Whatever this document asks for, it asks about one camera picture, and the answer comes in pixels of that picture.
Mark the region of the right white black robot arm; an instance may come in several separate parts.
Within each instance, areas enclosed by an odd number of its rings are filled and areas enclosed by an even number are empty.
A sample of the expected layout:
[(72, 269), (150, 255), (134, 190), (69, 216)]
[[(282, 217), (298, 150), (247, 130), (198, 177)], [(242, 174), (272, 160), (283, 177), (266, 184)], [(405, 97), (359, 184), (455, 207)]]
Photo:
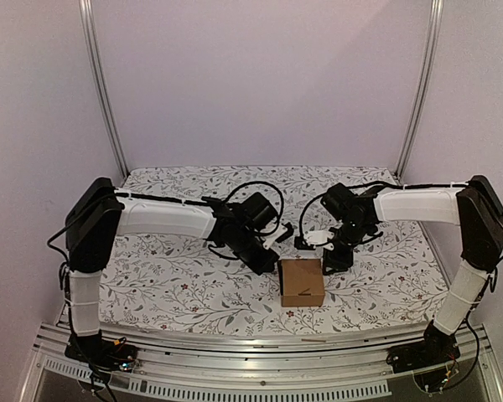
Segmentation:
[(308, 232), (311, 245), (349, 255), (383, 222), (417, 221), (459, 227), (460, 265), (442, 306), (421, 341), (417, 358), (434, 365), (449, 351), (453, 336), (477, 303), (492, 273), (503, 260), (503, 205), (489, 179), (475, 175), (466, 182), (394, 185), (375, 181), (329, 188), (320, 203), (340, 227)]

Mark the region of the brown cardboard box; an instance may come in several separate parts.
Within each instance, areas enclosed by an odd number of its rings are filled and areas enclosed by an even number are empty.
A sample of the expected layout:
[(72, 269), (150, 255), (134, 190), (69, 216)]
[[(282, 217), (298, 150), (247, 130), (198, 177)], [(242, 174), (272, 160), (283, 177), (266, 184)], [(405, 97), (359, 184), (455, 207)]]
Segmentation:
[(280, 260), (277, 263), (282, 307), (321, 307), (325, 289), (321, 259)]

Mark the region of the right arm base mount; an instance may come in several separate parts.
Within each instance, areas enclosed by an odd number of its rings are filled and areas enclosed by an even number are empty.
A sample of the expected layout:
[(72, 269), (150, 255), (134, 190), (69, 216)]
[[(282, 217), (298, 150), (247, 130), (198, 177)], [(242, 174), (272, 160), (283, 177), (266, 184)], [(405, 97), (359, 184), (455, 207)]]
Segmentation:
[(386, 363), (397, 374), (447, 363), (459, 357), (456, 337), (439, 331), (431, 321), (422, 340), (388, 348)]

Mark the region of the aluminium front rail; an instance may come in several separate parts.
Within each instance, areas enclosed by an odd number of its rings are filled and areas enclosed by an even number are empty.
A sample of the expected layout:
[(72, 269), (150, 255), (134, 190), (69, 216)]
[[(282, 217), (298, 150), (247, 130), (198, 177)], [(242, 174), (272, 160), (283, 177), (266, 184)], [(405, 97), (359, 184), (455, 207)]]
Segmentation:
[(137, 367), (114, 373), (119, 400), (503, 401), (503, 377), (483, 326), (457, 333), (460, 358), (443, 391), (427, 394), (413, 372), (395, 373), (390, 348), (419, 341), (422, 324), (320, 335), (235, 336), (104, 325), (138, 348)]

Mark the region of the right aluminium frame post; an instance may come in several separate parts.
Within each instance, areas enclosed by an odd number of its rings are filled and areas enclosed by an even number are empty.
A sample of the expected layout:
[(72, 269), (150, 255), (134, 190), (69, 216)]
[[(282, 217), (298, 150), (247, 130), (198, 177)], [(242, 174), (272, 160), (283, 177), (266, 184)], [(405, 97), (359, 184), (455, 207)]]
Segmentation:
[(402, 142), (401, 151), (394, 171), (395, 177), (399, 181), (402, 181), (406, 175), (408, 163), (417, 138), (420, 121), (423, 116), (423, 108), (427, 98), (433, 73), (434, 60), (437, 53), (443, 17), (443, 4), (443, 0), (432, 0), (432, 2), (430, 2), (428, 31), (423, 49), (423, 62), (417, 81), (417, 88), (407, 123), (405, 137)]

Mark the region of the aluminium frame post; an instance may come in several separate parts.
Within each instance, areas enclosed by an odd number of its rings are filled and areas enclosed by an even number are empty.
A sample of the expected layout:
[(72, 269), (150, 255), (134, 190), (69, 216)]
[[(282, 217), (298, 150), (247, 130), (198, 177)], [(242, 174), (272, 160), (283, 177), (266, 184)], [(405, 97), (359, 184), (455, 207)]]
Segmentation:
[(104, 74), (101, 59), (101, 51), (97, 40), (93, 2), (90, 0), (80, 0), (78, 3), (88, 60), (91, 67), (91, 73), (93, 76), (97, 99), (99, 101), (101, 109), (103, 124), (106, 128), (106, 134), (108, 136), (108, 141), (119, 174), (122, 179), (125, 180), (130, 174), (130, 169), (127, 164), (121, 138), (117, 130), (117, 123), (112, 110), (111, 100), (107, 89), (106, 77)]
[(443, 4), (443, 0), (432, 0), (432, 2), (430, 2), (428, 31), (423, 49), (423, 62), (417, 81), (417, 88), (407, 123), (405, 137), (402, 142), (401, 151), (394, 171), (395, 177), (399, 181), (402, 181), (406, 175), (408, 163), (417, 138), (420, 121), (423, 116), (423, 108), (427, 98), (433, 73), (434, 60), (437, 53), (443, 17)]

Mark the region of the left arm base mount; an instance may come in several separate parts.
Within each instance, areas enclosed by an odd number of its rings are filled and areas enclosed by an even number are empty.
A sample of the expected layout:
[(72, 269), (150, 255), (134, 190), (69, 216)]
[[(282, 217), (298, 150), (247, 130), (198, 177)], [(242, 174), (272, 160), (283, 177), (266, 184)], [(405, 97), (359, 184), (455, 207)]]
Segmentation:
[(65, 349), (67, 358), (108, 372), (131, 371), (137, 363), (137, 355), (138, 348), (129, 344), (125, 337), (106, 340), (101, 330), (85, 335), (71, 329)]

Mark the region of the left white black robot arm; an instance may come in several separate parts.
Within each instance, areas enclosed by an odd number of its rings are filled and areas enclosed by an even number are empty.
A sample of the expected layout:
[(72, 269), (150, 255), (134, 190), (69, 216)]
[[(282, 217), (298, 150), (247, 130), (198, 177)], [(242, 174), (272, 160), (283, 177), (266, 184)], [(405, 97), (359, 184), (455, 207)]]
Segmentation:
[(47, 241), (64, 256), (62, 287), (70, 309), (76, 351), (89, 363), (108, 354), (99, 339), (99, 284), (117, 236), (181, 235), (228, 248), (231, 258), (261, 275), (278, 259), (272, 246), (287, 233), (283, 209), (259, 192), (242, 202), (202, 197), (199, 201), (132, 193), (97, 178)]

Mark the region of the left aluminium frame post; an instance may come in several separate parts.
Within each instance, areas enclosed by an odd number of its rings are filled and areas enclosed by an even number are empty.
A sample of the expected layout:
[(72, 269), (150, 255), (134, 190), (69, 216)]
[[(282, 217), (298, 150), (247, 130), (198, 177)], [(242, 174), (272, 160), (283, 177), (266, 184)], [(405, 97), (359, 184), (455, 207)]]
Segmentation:
[(104, 74), (101, 59), (101, 51), (97, 40), (93, 2), (90, 0), (80, 0), (78, 3), (88, 60), (91, 67), (91, 73), (93, 76), (97, 99), (99, 101), (101, 109), (103, 124), (106, 128), (106, 134), (108, 136), (108, 141), (119, 174), (122, 179), (125, 180), (130, 174), (130, 169), (127, 164), (121, 138), (117, 130), (117, 123), (112, 110), (111, 100), (107, 89), (106, 77)]

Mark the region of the floral patterned table mat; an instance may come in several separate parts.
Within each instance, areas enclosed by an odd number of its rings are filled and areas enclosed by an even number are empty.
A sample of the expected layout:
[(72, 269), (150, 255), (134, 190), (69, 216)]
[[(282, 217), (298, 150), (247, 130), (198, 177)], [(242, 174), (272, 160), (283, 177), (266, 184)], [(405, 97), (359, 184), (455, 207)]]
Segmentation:
[(319, 307), (282, 304), (287, 246), (276, 250), (236, 216), (240, 203), (186, 203), (120, 192), (97, 178), (65, 220), (66, 300), (80, 338), (102, 322), (205, 334), (319, 334), (427, 322), (444, 279), (415, 224), (400, 224), (380, 255), (328, 276)]

